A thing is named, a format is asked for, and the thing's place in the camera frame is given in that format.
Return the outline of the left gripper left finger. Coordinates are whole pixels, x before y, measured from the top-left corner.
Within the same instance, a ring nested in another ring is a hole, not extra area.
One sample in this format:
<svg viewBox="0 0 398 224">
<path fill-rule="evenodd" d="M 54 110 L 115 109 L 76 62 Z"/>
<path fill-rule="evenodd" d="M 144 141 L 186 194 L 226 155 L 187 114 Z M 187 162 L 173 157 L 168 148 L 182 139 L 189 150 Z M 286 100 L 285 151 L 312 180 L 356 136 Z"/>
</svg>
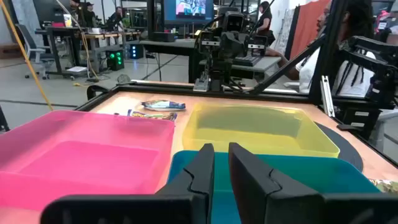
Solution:
<svg viewBox="0 0 398 224">
<path fill-rule="evenodd" d="M 69 195 L 41 223 L 210 223 L 215 152 L 205 144 L 168 184 L 147 195 Z"/>
</svg>

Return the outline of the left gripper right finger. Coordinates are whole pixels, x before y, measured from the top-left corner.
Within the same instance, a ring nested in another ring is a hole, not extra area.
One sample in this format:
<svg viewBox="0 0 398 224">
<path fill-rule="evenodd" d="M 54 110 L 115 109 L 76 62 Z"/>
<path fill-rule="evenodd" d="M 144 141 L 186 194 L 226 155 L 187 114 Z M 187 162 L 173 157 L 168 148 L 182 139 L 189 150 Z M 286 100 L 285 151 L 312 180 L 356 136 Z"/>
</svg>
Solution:
<svg viewBox="0 0 398 224">
<path fill-rule="evenodd" d="M 321 193 L 232 142 L 231 186 L 242 223 L 397 223 L 397 197 Z"/>
</svg>

